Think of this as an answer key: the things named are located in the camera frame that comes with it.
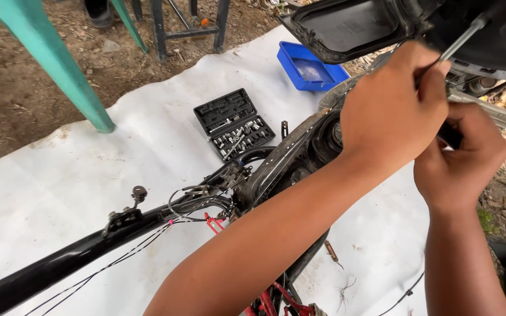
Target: blue container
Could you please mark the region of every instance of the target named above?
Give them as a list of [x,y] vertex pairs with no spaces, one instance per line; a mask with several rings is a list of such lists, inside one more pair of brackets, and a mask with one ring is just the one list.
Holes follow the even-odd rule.
[[341,65],[322,63],[303,45],[279,45],[277,58],[298,90],[328,91],[350,77]]

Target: socket wrench set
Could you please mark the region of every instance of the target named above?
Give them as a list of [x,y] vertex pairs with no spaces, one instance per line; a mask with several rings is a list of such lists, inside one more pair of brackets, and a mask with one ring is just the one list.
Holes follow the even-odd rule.
[[275,137],[245,89],[195,107],[194,114],[224,162]]

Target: white sheet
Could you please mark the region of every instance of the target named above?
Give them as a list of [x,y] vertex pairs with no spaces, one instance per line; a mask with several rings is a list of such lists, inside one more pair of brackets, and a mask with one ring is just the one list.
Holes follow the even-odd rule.
[[[87,122],[63,126],[0,159],[0,278],[102,229],[107,214],[131,205],[131,189],[148,189],[148,210],[199,183],[221,166],[192,109],[245,88],[277,133],[317,111],[321,93],[294,88],[277,60],[278,42],[296,40],[280,26],[160,83],[138,88],[107,111],[112,134]],[[270,145],[276,145],[278,138]],[[377,316],[393,305],[423,270],[428,213],[413,183],[412,165],[357,202],[329,235],[343,271],[324,248],[295,286],[305,304],[328,315]],[[161,281],[213,233],[204,223],[180,224],[139,254],[95,276],[50,315],[141,315]],[[11,311],[24,315],[55,293],[104,267],[139,240],[96,260]],[[340,292],[348,302],[339,308]],[[423,282],[388,316],[426,315]],[[33,315],[40,315],[46,310]]]

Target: green chair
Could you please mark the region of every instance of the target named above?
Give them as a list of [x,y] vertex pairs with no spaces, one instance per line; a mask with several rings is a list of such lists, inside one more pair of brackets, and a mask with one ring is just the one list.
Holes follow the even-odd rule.
[[[123,0],[110,0],[136,45],[148,48],[128,15]],[[41,0],[0,0],[0,21],[19,39],[97,132],[111,133],[115,125],[85,76],[67,51],[42,7]]]

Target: screwdriver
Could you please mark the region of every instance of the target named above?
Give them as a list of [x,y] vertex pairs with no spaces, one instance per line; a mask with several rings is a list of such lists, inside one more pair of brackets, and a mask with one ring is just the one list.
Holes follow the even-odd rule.
[[[477,31],[483,29],[483,27],[488,23],[488,19],[484,17],[482,14],[478,15],[470,24],[469,28],[460,35],[460,37],[452,43],[446,50],[440,55],[439,59],[437,59],[434,63],[432,63],[430,66],[423,69],[423,72],[420,76],[415,78],[415,89],[419,89],[419,85],[421,83],[421,79],[423,78],[423,75],[429,70],[434,64],[436,64],[439,61],[445,61],[451,58],[451,56],[460,48],[464,43],[472,37]],[[458,132],[457,130],[453,129],[450,124],[448,124],[446,121],[440,126],[439,133],[437,133],[437,136],[445,142],[448,146],[452,147],[453,149],[460,149],[460,142],[462,141],[462,134]]]

